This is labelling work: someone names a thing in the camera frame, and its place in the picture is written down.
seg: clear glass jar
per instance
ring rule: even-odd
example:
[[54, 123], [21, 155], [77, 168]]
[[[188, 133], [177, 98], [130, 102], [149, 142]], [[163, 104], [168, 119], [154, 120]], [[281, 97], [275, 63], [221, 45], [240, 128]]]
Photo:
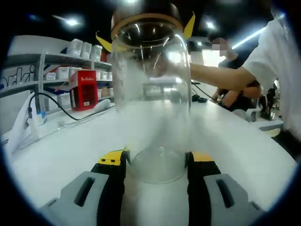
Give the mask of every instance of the clear glass jar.
[[164, 183], [184, 172], [191, 80], [183, 33], [166, 22], [123, 27], [112, 43], [116, 110], [134, 172]]

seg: white sleeve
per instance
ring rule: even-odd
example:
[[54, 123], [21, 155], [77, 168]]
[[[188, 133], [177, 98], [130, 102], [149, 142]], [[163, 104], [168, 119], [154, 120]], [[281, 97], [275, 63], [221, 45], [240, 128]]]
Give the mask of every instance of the white sleeve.
[[269, 25], [262, 32], [258, 42], [258, 47], [254, 49], [242, 67], [250, 72], [266, 91], [273, 87], [278, 77], [277, 64], [272, 60], [273, 55], [277, 54], [277, 48], [273, 46], [274, 40]]

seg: red box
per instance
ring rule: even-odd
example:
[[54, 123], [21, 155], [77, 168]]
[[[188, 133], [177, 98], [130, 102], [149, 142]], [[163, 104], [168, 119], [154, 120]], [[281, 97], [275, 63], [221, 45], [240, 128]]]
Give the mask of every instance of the red box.
[[96, 71], [77, 71], [69, 78], [71, 108], [84, 111], [98, 103]]

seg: jar lid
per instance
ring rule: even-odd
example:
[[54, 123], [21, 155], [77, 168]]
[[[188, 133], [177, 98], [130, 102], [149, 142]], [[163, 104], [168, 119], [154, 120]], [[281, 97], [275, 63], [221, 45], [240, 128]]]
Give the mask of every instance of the jar lid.
[[140, 22], [143, 20], [157, 19], [166, 21], [175, 25], [179, 30], [183, 31], [179, 11], [172, 3], [167, 4], [126, 4], [116, 9], [111, 21], [111, 38], [118, 34], [121, 28], [129, 23]]

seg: white countertop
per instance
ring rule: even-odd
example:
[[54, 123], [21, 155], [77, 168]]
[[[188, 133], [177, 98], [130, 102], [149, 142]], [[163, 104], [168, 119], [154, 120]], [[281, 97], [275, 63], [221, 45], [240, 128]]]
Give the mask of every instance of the white countertop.
[[[12, 171], [34, 206], [59, 197], [64, 186], [90, 171], [102, 155], [126, 145], [116, 118], [112, 109], [20, 151], [11, 163]], [[267, 134], [211, 102], [193, 103], [191, 119], [187, 150], [212, 156], [220, 171], [248, 192], [250, 201], [268, 210], [296, 168], [293, 158]], [[145, 184], [127, 174], [122, 225], [188, 225], [187, 184], [186, 172], [160, 185]]]

